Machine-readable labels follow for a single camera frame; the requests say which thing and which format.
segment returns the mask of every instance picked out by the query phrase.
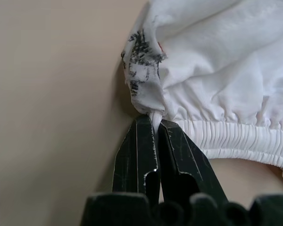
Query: white fabric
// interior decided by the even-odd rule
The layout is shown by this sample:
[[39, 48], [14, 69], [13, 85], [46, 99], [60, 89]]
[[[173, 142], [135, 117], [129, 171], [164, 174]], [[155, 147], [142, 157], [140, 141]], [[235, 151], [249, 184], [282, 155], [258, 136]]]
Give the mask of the white fabric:
[[208, 158], [283, 168], [283, 0], [152, 0], [122, 53], [132, 103]]

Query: white garment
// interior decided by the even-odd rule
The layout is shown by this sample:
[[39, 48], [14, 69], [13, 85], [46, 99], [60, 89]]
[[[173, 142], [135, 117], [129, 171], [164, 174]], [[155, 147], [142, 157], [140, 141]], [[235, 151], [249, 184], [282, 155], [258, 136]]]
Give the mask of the white garment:
[[208, 158], [283, 168], [283, 0], [151, 0], [122, 53], [132, 103]]

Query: elastic waistband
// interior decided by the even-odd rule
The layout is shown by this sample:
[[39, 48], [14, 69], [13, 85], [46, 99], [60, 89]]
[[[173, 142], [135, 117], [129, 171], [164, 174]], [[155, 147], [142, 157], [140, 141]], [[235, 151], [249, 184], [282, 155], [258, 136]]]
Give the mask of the elastic waistband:
[[208, 158], [242, 158], [283, 168], [283, 131], [230, 122], [175, 121]]

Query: beige background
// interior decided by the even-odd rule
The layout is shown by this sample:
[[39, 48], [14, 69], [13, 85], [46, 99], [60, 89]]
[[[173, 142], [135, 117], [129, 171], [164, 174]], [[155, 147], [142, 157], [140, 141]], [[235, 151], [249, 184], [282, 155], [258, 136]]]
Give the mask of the beige background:
[[[0, 226], [75, 226], [111, 186], [132, 118], [120, 52], [146, 0], [0, 0]], [[213, 160], [229, 199], [283, 192], [281, 172]]]

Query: black pattern print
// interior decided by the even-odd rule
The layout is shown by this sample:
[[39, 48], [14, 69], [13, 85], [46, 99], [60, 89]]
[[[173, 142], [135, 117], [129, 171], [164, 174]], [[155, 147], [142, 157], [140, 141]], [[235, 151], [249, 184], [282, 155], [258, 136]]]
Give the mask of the black pattern print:
[[[135, 44], [132, 48], [130, 63], [129, 63], [129, 76], [130, 76], [129, 79], [130, 79], [131, 96], [135, 97], [137, 96], [139, 84], [142, 84], [145, 81], [141, 81], [140, 79], [136, 78], [137, 72], [132, 67], [132, 64], [145, 66], [145, 70], [146, 70], [145, 80], [147, 81], [150, 76], [153, 76], [152, 74], [150, 74], [150, 71], [155, 71], [155, 68], [157, 69], [156, 74], [159, 77], [158, 64], [162, 62], [162, 60], [165, 58], [165, 55], [153, 54], [149, 42], [145, 40], [145, 35], [143, 30], [132, 34], [128, 41], [129, 42], [135, 41]], [[125, 69], [126, 64], [124, 62], [124, 56], [125, 56], [125, 52], [122, 52], [121, 57]]]

